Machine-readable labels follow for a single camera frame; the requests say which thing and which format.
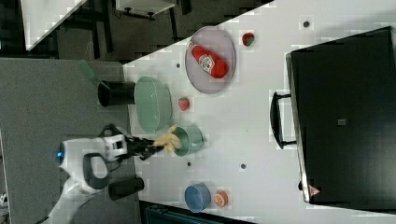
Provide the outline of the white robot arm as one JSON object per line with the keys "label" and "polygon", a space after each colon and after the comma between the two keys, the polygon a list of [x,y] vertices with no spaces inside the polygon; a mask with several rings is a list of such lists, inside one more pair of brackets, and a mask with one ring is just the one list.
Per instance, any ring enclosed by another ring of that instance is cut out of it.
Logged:
{"label": "white robot arm", "polygon": [[137,193],[145,187],[142,178],[118,180],[107,166],[133,156],[144,161],[161,150],[152,140],[124,134],[63,141],[57,158],[68,178],[58,202],[36,224],[70,224],[77,210],[103,190],[113,201]]}

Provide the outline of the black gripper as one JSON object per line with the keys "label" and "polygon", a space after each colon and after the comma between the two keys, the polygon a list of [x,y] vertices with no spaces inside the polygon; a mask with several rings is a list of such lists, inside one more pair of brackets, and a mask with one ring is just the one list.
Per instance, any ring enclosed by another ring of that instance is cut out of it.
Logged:
{"label": "black gripper", "polygon": [[127,146],[127,159],[139,157],[141,161],[145,161],[152,155],[163,150],[163,147],[147,147],[153,146],[154,141],[145,138],[130,136],[127,137],[125,141]]}

